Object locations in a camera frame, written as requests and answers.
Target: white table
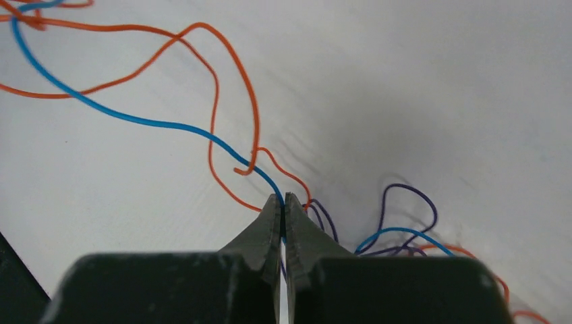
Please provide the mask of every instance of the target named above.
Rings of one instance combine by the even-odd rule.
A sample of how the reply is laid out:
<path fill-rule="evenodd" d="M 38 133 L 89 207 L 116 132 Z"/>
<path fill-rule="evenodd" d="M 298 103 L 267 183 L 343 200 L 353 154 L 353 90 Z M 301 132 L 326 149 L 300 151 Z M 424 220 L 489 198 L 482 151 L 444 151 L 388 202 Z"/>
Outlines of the white table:
<path fill-rule="evenodd" d="M 254 83 L 261 144 L 310 185 L 344 246 L 374 231 L 380 186 L 398 173 L 434 199 L 434 235 L 471 250 L 553 323 L 570 323 L 571 10 L 565 0 L 102 0 L 45 15 L 173 32 L 212 24 Z M 38 58 L 77 89 L 130 73 L 167 41 L 24 30 Z M 221 79 L 217 135 L 248 158 L 252 112 L 237 70 L 213 36 L 187 39 Z M 0 42 L 3 83 L 56 91 L 24 61 L 8 24 Z M 139 78 L 91 97 L 208 129 L 213 90 L 175 45 Z M 49 294 L 83 254 L 218 249 L 256 216 L 212 179 L 199 136 L 128 124 L 75 100 L 0 92 L 0 107 L 0 230 Z M 214 159 L 232 189 L 263 205 L 271 191 L 258 176 L 233 173 L 238 164 L 221 149 Z M 304 196 L 266 157 L 259 166 L 283 192 Z M 390 200 L 388 225 L 412 224 L 399 211 L 429 222 L 420 199 L 396 191 Z"/>

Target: purple wire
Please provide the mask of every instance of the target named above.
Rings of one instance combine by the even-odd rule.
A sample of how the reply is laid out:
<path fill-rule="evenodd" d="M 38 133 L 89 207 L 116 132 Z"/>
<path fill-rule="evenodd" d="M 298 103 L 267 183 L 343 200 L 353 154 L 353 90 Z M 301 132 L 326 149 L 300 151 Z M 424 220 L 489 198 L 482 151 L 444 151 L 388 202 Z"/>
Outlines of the purple wire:
<path fill-rule="evenodd" d="M 310 204 L 310 207 L 314 213 L 316 214 L 316 217 L 318 218 L 318 222 L 320 223 L 320 228 L 322 229 L 322 232 L 325 232 L 326 229 L 324 227 L 324 222 L 322 221 L 322 216 L 320 216 L 320 213 L 318 213 L 318 209 L 316 209 L 316 207 L 314 207 L 314 205 Z"/>
<path fill-rule="evenodd" d="M 282 271 L 284 280 L 286 280 L 286 267 L 284 267 L 284 262 L 282 261 L 282 257 L 280 257 L 280 270 Z"/>
<path fill-rule="evenodd" d="M 310 200 L 310 203 L 315 203 L 316 205 L 318 205 L 318 208 L 320 208 L 322 210 L 322 213 L 324 213 L 324 216 L 326 217 L 328 223 L 330 223 L 330 228 L 332 229 L 332 235 L 334 236 L 334 241 L 336 241 L 336 243 L 339 243 L 338 232 L 336 231 L 336 226 L 334 225 L 334 221 L 332 220 L 332 217 L 330 217 L 330 214 L 328 213 L 328 211 L 315 198 L 312 198 L 312 200 Z"/>
<path fill-rule="evenodd" d="M 406 190 L 409 190 L 411 192 L 416 193 L 418 196 L 420 196 L 421 198 L 423 198 L 423 200 L 425 200 L 425 202 L 427 203 L 427 205 L 429 205 L 429 207 L 431 207 L 431 210 L 433 211 L 433 222 L 431 223 L 431 225 L 429 225 L 428 227 L 426 227 L 425 229 L 423 229 L 421 232 L 425 233 L 427 231 L 430 231 L 433 227 L 435 227 L 435 225 L 437 224 L 437 208 L 435 207 L 435 204 L 431 201 L 431 199 L 429 199 L 429 197 L 427 197 L 423 192 L 419 191 L 417 188 L 414 188 L 412 186 L 409 186 L 407 184 L 390 184 L 389 186 L 387 186 L 384 190 L 383 190 L 383 196 L 381 199 L 381 212 L 380 212 L 380 216 L 379 216 L 379 225 L 377 227 L 376 232 L 380 231 L 383 227 L 383 218 L 385 216 L 385 205 L 386 205 L 386 200 L 387 200 L 387 192 L 389 191 L 389 189 L 391 188 L 403 188 Z M 416 235 L 412 236 L 410 239 L 408 239 L 407 241 L 405 241 L 405 243 L 403 243 L 403 245 L 398 246 L 397 249 L 395 250 L 395 252 L 392 254 L 392 256 L 400 253 L 403 249 L 407 248 L 407 245 L 409 243 L 411 243 L 411 241 L 415 240 L 417 238 Z M 363 254 L 364 252 L 366 252 L 367 250 L 371 249 L 371 247 L 377 242 L 377 238 L 375 238 L 375 240 L 371 241 L 371 243 L 369 243 L 366 247 L 364 247 L 363 249 L 361 249 L 357 255 Z"/>

